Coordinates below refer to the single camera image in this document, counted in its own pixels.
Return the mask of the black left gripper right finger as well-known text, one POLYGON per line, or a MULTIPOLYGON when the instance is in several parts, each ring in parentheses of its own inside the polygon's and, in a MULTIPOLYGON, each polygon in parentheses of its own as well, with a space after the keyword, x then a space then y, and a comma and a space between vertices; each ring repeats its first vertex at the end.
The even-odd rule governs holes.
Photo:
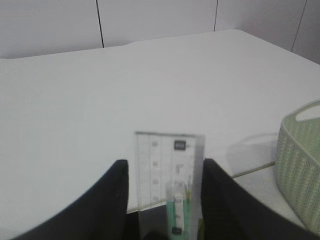
POLYGON ((201 210, 206 240, 318 240, 237 184, 213 159, 203 161, 201 210))

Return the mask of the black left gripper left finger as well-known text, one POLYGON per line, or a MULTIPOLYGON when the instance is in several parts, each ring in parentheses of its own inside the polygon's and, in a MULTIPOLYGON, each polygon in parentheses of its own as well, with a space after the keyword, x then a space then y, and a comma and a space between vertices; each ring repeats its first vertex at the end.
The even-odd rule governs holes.
POLYGON ((18 240, 120 240, 129 198, 129 165, 116 160, 81 197, 18 240))

